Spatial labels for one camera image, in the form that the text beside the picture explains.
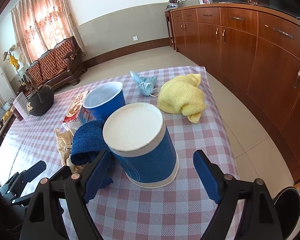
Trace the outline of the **dark blue cloth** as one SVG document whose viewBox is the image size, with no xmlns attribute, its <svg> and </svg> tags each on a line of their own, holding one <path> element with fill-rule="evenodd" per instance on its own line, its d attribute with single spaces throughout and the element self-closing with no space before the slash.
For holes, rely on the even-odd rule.
<svg viewBox="0 0 300 240">
<path fill-rule="evenodd" d="M 113 183 L 110 174 L 116 165 L 115 158 L 104 141 L 103 126 L 103 119 L 92 120 L 80 126 L 74 133 L 70 154 L 71 162 L 80 166 L 92 162 L 102 150 L 109 152 L 110 166 L 102 180 L 101 189 Z"/>
</svg>

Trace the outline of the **red white small carton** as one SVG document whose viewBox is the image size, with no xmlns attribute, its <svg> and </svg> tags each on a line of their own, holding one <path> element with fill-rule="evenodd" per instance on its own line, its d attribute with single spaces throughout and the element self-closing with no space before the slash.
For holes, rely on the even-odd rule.
<svg viewBox="0 0 300 240">
<path fill-rule="evenodd" d="M 86 90 L 72 98 L 67 113 L 62 121 L 62 125 L 67 131 L 71 129 L 77 130 L 80 126 L 88 122 L 90 112 L 83 107 L 83 101 L 88 93 L 89 90 Z"/>
</svg>

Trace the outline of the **blue paper cup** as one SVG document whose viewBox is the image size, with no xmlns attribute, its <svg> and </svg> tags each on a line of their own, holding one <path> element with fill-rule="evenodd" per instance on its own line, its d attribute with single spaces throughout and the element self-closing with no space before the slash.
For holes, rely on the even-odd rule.
<svg viewBox="0 0 300 240">
<path fill-rule="evenodd" d="M 95 119 L 106 121 L 116 110 L 126 105 L 123 84 L 121 82 L 108 82 L 90 91 L 83 107 L 86 108 Z"/>
<path fill-rule="evenodd" d="M 119 108 L 106 120 L 103 138 L 133 184 L 156 189 L 176 178 L 179 158 L 156 106 L 137 102 Z"/>
</svg>

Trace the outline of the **yellow knitted cloth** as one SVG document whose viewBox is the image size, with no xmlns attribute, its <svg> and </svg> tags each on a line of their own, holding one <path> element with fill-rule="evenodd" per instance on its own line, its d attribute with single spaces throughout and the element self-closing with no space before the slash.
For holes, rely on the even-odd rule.
<svg viewBox="0 0 300 240">
<path fill-rule="evenodd" d="M 197 124 L 206 109 L 204 93 L 198 88 L 200 83 L 200 74 L 174 77 L 161 87 L 157 107 L 166 113 L 182 114 Z"/>
</svg>

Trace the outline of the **black trash bin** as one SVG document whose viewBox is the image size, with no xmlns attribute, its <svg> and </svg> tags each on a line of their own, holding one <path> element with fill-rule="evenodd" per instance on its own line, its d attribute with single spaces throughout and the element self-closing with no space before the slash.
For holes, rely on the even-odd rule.
<svg viewBox="0 0 300 240">
<path fill-rule="evenodd" d="M 280 222 L 283 239 L 294 231 L 300 217 L 300 193 L 289 186 L 282 189 L 273 199 Z"/>
</svg>

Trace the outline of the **dark red tea canister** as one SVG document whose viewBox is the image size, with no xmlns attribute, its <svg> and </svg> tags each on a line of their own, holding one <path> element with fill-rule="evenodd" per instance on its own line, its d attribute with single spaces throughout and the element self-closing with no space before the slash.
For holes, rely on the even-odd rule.
<svg viewBox="0 0 300 240">
<path fill-rule="evenodd" d="M 15 118 L 18 121 L 22 121 L 23 120 L 23 117 L 21 116 L 21 114 L 18 112 L 18 110 L 16 109 L 16 107 L 14 105 L 11 107 L 11 112 L 13 113 L 13 115 L 15 116 Z"/>
</svg>

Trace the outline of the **white tea tin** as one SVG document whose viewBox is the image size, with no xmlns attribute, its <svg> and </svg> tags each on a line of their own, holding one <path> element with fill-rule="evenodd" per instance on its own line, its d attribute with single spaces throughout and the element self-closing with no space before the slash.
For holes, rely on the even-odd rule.
<svg viewBox="0 0 300 240">
<path fill-rule="evenodd" d="M 23 92 L 20 92 L 17 95 L 17 97 L 13 101 L 13 105 L 23 119 L 27 119 L 30 116 L 29 111 L 27 110 L 27 98 L 25 97 Z"/>
</svg>

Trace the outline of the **pink checkered tablecloth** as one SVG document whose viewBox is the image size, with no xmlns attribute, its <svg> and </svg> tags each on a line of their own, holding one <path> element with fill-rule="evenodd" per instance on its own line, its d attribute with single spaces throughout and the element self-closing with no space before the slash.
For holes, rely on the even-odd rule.
<svg viewBox="0 0 300 240">
<path fill-rule="evenodd" d="M 236 163 L 203 67 L 145 72 L 158 97 L 144 96 L 130 75 L 92 83 L 55 96 L 42 116 L 15 121 L 0 147 L 0 182 L 38 161 L 46 169 L 23 190 L 33 200 L 23 239 L 46 239 L 31 218 L 52 185 L 41 185 L 63 167 L 55 130 L 74 97 L 86 93 L 91 119 L 73 138 L 72 162 L 96 163 L 84 187 L 84 207 L 104 239 L 200 239 L 215 232 L 211 220 L 221 185 L 207 166 L 237 178 Z"/>
</svg>

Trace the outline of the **yellow flower decoration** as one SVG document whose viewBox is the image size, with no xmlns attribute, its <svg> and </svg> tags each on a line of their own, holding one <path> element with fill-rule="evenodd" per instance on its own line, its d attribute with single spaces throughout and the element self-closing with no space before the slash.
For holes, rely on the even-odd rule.
<svg viewBox="0 0 300 240">
<path fill-rule="evenodd" d="M 18 70 L 20 68 L 20 64 L 19 64 L 18 60 L 14 57 L 14 54 L 13 54 L 13 52 L 16 50 L 16 48 L 17 48 L 17 46 L 15 44 L 11 45 L 9 50 L 4 52 L 3 60 L 8 61 L 9 64 L 12 65 L 15 68 L 15 70 L 16 70 L 18 76 L 19 76 L 19 83 L 22 86 L 24 84 L 24 82 L 22 80 L 21 75 L 18 72 Z"/>
</svg>

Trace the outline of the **wooden sofa bench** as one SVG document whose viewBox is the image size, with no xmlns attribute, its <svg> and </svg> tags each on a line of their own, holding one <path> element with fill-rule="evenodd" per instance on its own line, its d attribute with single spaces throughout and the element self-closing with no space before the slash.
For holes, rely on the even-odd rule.
<svg viewBox="0 0 300 240">
<path fill-rule="evenodd" d="M 48 85 L 53 89 L 67 83 L 74 86 L 80 82 L 79 75 L 87 71 L 81 55 L 82 51 L 75 37 L 66 38 L 33 61 L 24 77 L 29 77 L 38 86 Z"/>
</svg>

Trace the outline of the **light blue face mask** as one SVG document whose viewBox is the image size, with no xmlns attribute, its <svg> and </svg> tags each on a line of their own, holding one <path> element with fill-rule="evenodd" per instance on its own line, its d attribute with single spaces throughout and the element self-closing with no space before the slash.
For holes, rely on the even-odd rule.
<svg viewBox="0 0 300 240">
<path fill-rule="evenodd" d="M 142 95 L 151 97 L 158 96 L 160 89 L 155 86 L 157 83 L 155 76 L 144 77 L 134 71 L 130 71 L 130 75 Z"/>
</svg>

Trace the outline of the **pink patterned curtain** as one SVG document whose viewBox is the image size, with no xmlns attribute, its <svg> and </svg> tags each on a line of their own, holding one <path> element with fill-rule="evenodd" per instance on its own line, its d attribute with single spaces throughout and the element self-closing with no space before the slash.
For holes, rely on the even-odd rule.
<svg viewBox="0 0 300 240">
<path fill-rule="evenodd" d="M 86 53 L 68 0 L 19 0 L 11 10 L 17 46 L 27 65 L 66 38 L 74 37 Z"/>
</svg>

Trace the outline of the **wooden sideboard cabinet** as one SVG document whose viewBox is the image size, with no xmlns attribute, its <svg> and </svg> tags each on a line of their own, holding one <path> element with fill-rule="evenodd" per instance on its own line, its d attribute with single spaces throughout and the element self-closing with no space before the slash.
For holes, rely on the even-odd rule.
<svg viewBox="0 0 300 240">
<path fill-rule="evenodd" d="M 176 50 L 251 111 L 300 187 L 300 19 L 236 3 L 171 11 Z"/>
</svg>

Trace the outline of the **potted plant blue vase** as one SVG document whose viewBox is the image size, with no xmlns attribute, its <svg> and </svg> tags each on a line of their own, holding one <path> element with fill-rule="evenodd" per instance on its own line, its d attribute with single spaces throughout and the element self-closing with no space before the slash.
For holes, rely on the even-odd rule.
<svg viewBox="0 0 300 240">
<path fill-rule="evenodd" d="M 166 10 L 177 9 L 180 3 L 183 3 L 183 0 L 169 0 Z"/>
</svg>

